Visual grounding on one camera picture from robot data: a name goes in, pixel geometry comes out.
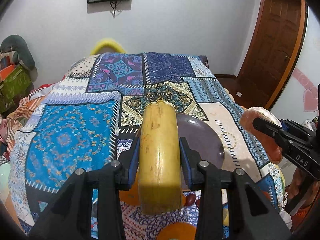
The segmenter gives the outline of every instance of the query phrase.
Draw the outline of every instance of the floor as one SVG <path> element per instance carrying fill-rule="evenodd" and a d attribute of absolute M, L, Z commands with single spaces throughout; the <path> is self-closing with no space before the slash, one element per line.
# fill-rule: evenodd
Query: floor
<path fill-rule="evenodd" d="M 221 83 L 221 85 L 229 90 L 229 93 L 233 96 L 235 99 L 235 102 L 240 105 L 244 106 L 245 108 L 250 108 L 252 107 L 252 102 L 245 100 L 244 98 L 241 98 L 237 96 L 238 91 L 243 91 L 244 86 L 240 86 L 237 77 L 233 75 L 216 75 L 217 79 Z"/>

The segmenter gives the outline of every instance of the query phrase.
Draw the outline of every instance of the finger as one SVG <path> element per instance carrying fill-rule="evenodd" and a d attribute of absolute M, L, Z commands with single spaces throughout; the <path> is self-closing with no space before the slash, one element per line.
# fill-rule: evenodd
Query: finger
<path fill-rule="evenodd" d="M 292 184 L 293 182 L 299 180 L 299 179 L 301 179 L 300 169 L 299 169 L 299 168 L 296 168 L 296 170 L 295 170 L 294 173 L 293 173 L 293 178 L 292 178 L 291 184 Z"/>
<path fill-rule="evenodd" d="M 312 191 L 316 194 L 319 191 L 320 181 L 316 181 L 312 184 Z"/>
<path fill-rule="evenodd" d="M 300 169 L 297 169 L 297 174 L 298 175 L 296 177 L 295 183 L 298 186 L 300 186 L 302 184 L 302 182 L 304 181 L 306 176 L 305 176 L 304 172 L 302 170 L 300 170 Z"/>
<path fill-rule="evenodd" d="M 288 198 L 293 198 L 294 196 L 298 195 L 299 187 L 295 183 L 292 183 L 288 190 Z"/>

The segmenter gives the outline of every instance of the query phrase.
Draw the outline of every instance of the wooden door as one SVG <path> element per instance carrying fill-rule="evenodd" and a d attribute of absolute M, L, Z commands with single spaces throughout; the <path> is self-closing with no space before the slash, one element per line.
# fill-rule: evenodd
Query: wooden door
<path fill-rule="evenodd" d="M 257 25 L 238 75 L 241 99 L 250 106 L 270 104 L 280 81 L 289 74 L 296 56 L 301 8 L 301 0 L 261 0 Z"/>

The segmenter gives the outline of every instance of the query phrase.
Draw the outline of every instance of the orange box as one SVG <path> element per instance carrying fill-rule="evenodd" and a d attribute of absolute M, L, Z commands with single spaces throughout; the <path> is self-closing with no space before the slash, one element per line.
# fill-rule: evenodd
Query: orange box
<path fill-rule="evenodd" d="M 4 68 L 3 70 L 0 71 L 0 79 L 1 81 L 4 80 L 16 67 L 16 65 L 12 64 L 6 68 Z"/>

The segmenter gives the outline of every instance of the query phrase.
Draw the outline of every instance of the metal screw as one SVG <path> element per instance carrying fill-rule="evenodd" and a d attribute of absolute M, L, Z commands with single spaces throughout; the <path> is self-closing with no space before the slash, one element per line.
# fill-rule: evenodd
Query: metal screw
<path fill-rule="evenodd" d="M 242 176 L 245 174 L 244 170 L 243 169 L 236 169 L 236 174 Z"/>
<path fill-rule="evenodd" d="M 199 162 L 199 165 L 200 165 L 201 167 L 208 167 L 208 166 L 209 166 L 209 163 L 208 163 L 207 161 L 200 161 L 200 162 Z"/>
<path fill-rule="evenodd" d="M 78 168 L 78 169 L 76 169 L 75 173 L 76 173 L 77 175 L 81 175 L 82 173 L 84 173 L 84 169 Z"/>
<path fill-rule="evenodd" d="M 120 161 L 115 160 L 115 161 L 112 161 L 110 164 L 111 164 L 111 166 L 113 166 L 113 167 L 117 167 L 117 166 L 120 165 Z"/>

